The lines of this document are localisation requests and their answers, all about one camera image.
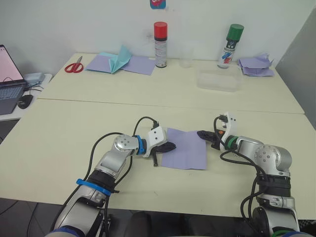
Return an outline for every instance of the spray can with green cap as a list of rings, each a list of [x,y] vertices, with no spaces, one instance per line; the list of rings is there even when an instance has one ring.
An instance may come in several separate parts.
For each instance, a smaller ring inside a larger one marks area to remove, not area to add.
[[[221,57],[218,60],[218,66],[220,68],[229,67],[229,63],[233,58],[233,54],[236,50],[236,45],[240,40],[243,26],[239,24],[231,24],[227,37],[226,37],[226,46],[224,47],[223,52],[221,53]]]

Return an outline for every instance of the computer mouse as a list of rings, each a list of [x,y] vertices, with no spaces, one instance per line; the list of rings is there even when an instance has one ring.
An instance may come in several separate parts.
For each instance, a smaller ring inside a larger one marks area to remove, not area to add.
[[[30,103],[32,102],[32,100],[33,100],[33,95],[23,95],[23,96],[19,99],[17,105],[18,105],[18,107],[21,108],[21,109],[26,109],[26,108],[30,105]]]

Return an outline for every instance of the spray can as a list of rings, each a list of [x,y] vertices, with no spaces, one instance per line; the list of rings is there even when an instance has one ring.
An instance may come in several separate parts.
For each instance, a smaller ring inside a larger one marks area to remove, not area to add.
[[[231,24],[227,37],[226,37],[226,46],[224,47],[221,57],[218,60],[217,66],[220,68],[227,68],[233,58],[233,54],[236,50],[236,45],[240,40],[243,26],[239,24]]]
[[[167,66],[167,23],[158,21],[154,23],[156,66]]]

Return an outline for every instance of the table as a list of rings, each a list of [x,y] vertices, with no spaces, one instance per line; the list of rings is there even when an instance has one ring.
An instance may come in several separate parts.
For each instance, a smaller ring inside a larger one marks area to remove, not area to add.
[[[81,55],[84,66],[95,57],[95,54],[77,53],[66,65],[77,61]],[[194,61],[194,66],[222,70],[214,61]],[[242,90],[231,93],[198,88],[194,68],[181,68],[175,59],[168,60],[166,68],[155,68],[151,76],[126,71],[69,74],[63,67],[40,98],[303,114],[292,93],[273,70],[276,75],[271,78],[244,76]]]
[[[42,81],[40,86],[43,88],[46,88],[46,86],[50,82],[53,75],[52,74],[44,74],[44,75],[45,75],[45,78]],[[29,94],[30,94],[29,91],[25,91],[23,93],[23,95],[29,95]],[[8,115],[0,115],[0,121],[20,119],[29,110],[30,106],[33,105],[33,103],[36,101],[36,99],[41,94],[41,92],[37,91],[37,90],[32,90],[31,94],[33,95],[33,99],[31,101],[30,105],[26,109],[21,109],[18,106],[16,106],[12,113],[10,113]]]
[[[152,116],[164,127],[212,131],[214,118],[222,112],[39,99],[1,145],[0,196],[62,204],[76,180],[85,175],[91,148],[102,135],[131,134],[141,116]],[[289,150],[298,217],[316,219],[315,131],[305,115],[232,113],[238,119],[238,135]],[[138,134],[146,134],[151,126],[145,120]],[[113,140],[114,136],[100,142],[93,166]],[[250,193],[255,171],[221,161],[219,151],[207,147],[204,171],[153,167],[151,159],[135,158],[131,172],[118,186],[121,192],[111,196],[110,208],[240,216],[239,205]]]

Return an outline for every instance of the red cap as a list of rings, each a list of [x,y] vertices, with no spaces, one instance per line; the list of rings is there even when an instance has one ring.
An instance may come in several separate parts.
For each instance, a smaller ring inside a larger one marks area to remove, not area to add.
[[[155,38],[164,39],[167,38],[167,23],[158,21],[154,23],[154,35]]]

